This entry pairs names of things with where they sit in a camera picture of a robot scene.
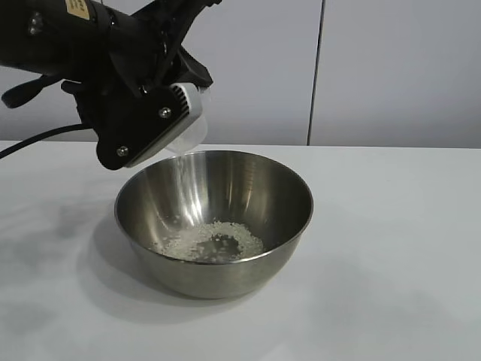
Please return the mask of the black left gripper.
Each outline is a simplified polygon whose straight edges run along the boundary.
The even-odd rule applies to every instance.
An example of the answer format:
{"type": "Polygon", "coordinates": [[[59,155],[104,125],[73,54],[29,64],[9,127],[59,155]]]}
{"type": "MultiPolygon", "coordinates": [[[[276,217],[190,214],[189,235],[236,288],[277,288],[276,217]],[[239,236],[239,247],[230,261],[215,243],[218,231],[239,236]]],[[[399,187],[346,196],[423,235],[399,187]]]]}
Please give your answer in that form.
{"type": "MultiPolygon", "coordinates": [[[[170,34],[155,5],[128,15],[97,1],[66,1],[62,34],[68,70],[62,87],[100,139],[155,139],[180,118],[180,94],[162,76],[195,18],[222,0],[176,1],[170,34]]],[[[213,78],[185,48],[178,83],[207,89],[213,78]]]]}

